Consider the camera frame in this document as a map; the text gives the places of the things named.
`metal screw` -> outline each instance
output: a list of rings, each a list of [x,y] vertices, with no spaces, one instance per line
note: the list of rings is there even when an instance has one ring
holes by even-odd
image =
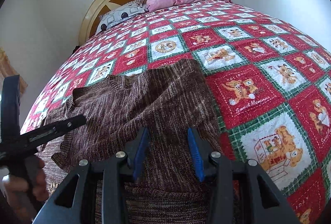
[[[217,151],[214,151],[214,152],[212,152],[211,153],[211,156],[213,157],[213,158],[220,158],[221,157],[221,153],[219,153],[219,152],[217,152]]]
[[[249,159],[248,160],[248,165],[249,166],[256,166],[258,164],[258,162],[254,159]]]
[[[124,157],[125,157],[125,152],[123,152],[123,151],[119,151],[119,152],[117,152],[117,153],[116,153],[116,157],[117,157],[117,158],[124,158]]]
[[[88,160],[87,159],[82,159],[82,160],[80,160],[80,162],[79,162],[79,165],[80,166],[86,166],[88,164]]]

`black handle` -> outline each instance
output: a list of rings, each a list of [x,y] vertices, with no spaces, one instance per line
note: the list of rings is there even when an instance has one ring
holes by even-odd
[[[36,176],[39,168],[39,160],[35,155],[29,156],[22,161],[8,163],[10,175],[21,177],[28,182],[29,189],[27,192],[17,192],[21,205],[25,207],[31,217],[35,217],[44,205],[44,202],[37,201],[32,193],[36,185]]]

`curtain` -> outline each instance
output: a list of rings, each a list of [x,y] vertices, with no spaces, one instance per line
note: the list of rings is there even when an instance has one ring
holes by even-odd
[[[10,65],[9,59],[6,55],[6,52],[0,47],[0,90],[2,91],[3,80],[6,77],[18,75],[15,69]],[[21,94],[25,92],[25,89],[28,85],[23,80],[22,77],[19,77],[19,91]]]

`white pillow with black pattern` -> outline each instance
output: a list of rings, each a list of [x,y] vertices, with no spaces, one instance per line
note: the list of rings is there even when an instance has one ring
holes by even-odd
[[[128,4],[138,4],[138,5],[142,6],[142,5],[143,5],[143,2],[144,2],[144,0],[133,0],[133,1],[131,1],[131,2],[128,2],[128,3],[123,4],[122,6],[124,6],[124,5],[128,5]],[[107,12],[107,13],[105,13],[105,14],[100,15],[100,16],[99,16],[100,21],[103,19],[104,16],[108,15],[110,12],[111,12],[111,11],[109,11],[109,12]]]
[[[101,32],[101,30],[110,29],[111,27],[142,13],[145,13],[145,10],[136,3],[120,6],[115,10],[110,11],[102,18],[95,34]]]

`bedspread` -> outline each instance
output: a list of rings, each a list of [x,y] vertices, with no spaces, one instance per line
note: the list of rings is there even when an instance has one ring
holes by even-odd
[[[302,223],[330,198],[331,54],[292,25],[219,0],[145,13],[92,37],[57,71],[21,132],[77,87],[193,58],[219,109],[225,155],[253,158]]]

